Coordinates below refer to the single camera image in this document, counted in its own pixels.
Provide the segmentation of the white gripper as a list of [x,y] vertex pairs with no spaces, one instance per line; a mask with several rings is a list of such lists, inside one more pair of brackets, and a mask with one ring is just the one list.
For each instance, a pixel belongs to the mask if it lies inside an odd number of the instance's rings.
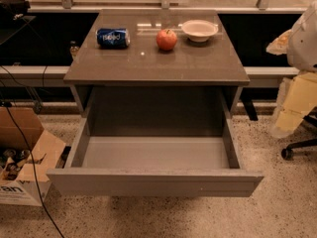
[[279,86],[276,107],[269,132],[277,139],[291,135],[317,106],[317,1],[267,47],[269,54],[287,54],[287,61],[299,70],[292,79],[284,78]]

